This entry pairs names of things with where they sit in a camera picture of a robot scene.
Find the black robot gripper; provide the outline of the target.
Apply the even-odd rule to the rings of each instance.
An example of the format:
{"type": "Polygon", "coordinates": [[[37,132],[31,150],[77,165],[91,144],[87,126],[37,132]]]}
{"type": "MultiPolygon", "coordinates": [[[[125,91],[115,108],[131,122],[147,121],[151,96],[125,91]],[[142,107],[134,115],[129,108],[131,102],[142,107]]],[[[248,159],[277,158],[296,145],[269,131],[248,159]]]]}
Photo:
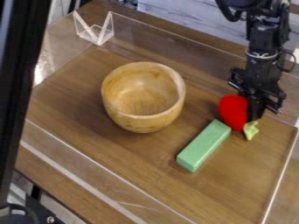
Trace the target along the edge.
{"type": "Polygon", "coordinates": [[[229,84],[248,98],[248,120],[253,122],[262,118],[268,109],[276,114],[281,112],[286,92],[280,87],[278,80],[257,84],[246,78],[246,74],[245,69],[233,67],[229,84]]]}

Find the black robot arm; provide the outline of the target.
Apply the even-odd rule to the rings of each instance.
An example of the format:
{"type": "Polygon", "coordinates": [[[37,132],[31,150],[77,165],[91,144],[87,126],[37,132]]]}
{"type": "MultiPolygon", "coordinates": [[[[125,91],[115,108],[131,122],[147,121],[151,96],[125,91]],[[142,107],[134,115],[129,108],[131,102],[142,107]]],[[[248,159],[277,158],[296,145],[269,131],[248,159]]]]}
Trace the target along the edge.
{"type": "Polygon", "coordinates": [[[286,92],[280,87],[285,68],[285,48],[290,40],[290,0],[216,0],[225,18],[238,22],[246,14],[248,41],[246,68],[232,68],[229,84],[248,98],[248,120],[262,118],[269,109],[278,114],[284,107],[286,92]]]}

